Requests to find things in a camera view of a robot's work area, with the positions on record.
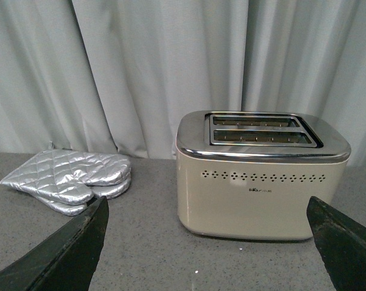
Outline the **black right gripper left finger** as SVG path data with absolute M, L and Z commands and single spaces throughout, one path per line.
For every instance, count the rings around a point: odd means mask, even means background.
M 106 198 L 0 271 L 0 290 L 88 290 L 104 246 Z

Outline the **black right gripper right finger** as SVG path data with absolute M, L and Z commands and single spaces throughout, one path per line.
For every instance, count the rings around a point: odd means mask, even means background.
M 366 290 L 366 227 L 312 196 L 307 218 L 336 290 Z

